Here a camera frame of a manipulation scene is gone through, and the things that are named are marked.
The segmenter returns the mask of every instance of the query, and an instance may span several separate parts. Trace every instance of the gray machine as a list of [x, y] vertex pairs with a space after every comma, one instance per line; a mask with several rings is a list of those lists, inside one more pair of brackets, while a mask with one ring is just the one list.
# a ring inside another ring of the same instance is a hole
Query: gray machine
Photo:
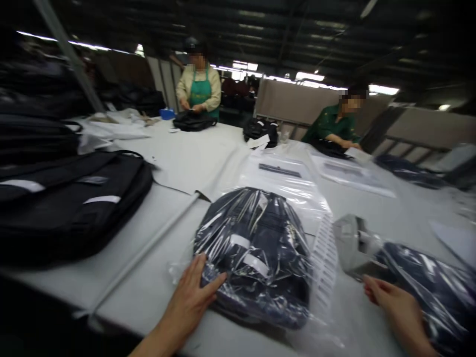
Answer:
[[333, 230], [339, 261], [346, 274], [361, 281], [364, 274], [378, 277], [386, 272], [387, 267], [374, 259], [383, 241], [367, 229], [364, 219], [346, 215], [334, 222]]

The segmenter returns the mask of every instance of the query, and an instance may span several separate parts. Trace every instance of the woman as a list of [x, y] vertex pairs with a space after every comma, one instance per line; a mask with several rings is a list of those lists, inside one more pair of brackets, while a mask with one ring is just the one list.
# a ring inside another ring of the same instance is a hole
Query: woman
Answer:
[[339, 103], [325, 107], [316, 121], [307, 130], [301, 141], [309, 143], [313, 139], [334, 141], [344, 149], [355, 147], [362, 150], [357, 143], [360, 138], [355, 134], [354, 113], [367, 99], [368, 86], [349, 88]]
[[208, 115], [218, 118], [222, 87], [220, 75], [208, 63], [207, 46], [190, 37], [185, 41], [185, 49], [190, 57], [177, 85], [177, 98], [184, 110], [195, 113], [207, 111]]

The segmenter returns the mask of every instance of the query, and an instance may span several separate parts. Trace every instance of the green shirt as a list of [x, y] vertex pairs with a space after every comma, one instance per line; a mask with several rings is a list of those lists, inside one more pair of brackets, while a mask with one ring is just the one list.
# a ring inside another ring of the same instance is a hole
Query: green shirt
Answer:
[[319, 139], [325, 139], [327, 135], [335, 134], [344, 140], [358, 142], [360, 137], [354, 133], [354, 128], [356, 125], [354, 115], [347, 114], [345, 117], [342, 117], [338, 123], [336, 123], [338, 113], [338, 104], [325, 107], [321, 111], [321, 114], [319, 114], [317, 117], [316, 121], [309, 127], [301, 141], [309, 142], [315, 137]]

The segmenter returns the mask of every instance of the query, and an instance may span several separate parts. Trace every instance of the beige jacket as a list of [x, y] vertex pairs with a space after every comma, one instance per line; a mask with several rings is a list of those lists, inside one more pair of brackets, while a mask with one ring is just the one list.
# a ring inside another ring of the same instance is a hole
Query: beige jacket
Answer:
[[[196, 81], [204, 81], [206, 80], [206, 78], [207, 76], [205, 72], [197, 72], [195, 75]], [[218, 74], [218, 71], [212, 66], [208, 66], [208, 81], [210, 82], [210, 86], [212, 87], [212, 96], [205, 101], [205, 107], [207, 108], [208, 112], [211, 112], [212, 110], [218, 108], [222, 99], [222, 84], [220, 81], [220, 75]], [[188, 100], [190, 98], [192, 82], [193, 66], [188, 65], [183, 70], [180, 81], [178, 81], [176, 94], [179, 100], [182, 98]]]

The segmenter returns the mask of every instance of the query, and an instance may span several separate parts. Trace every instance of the worker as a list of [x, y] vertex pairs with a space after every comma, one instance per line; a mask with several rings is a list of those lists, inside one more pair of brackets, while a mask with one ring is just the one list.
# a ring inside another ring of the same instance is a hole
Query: worker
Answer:
[[362, 150], [355, 133], [356, 113], [367, 99], [368, 86], [359, 84], [347, 90], [339, 103], [325, 107], [316, 121], [310, 126], [302, 138], [302, 142], [309, 143], [313, 139], [334, 141], [344, 149], [351, 147]]
[[[197, 255], [184, 271], [162, 320], [129, 357], [172, 357], [197, 328], [208, 306], [216, 300], [226, 273], [200, 288], [204, 254]], [[385, 281], [364, 276], [364, 292], [380, 306], [391, 329], [411, 357], [437, 357], [423, 327], [423, 316], [415, 298]]]
[[218, 118], [222, 88], [218, 71], [208, 62], [207, 45], [189, 37], [185, 41], [185, 50], [190, 57], [190, 64], [177, 85], [180, 106], [196, 114], [208, 112], [209, 116]]

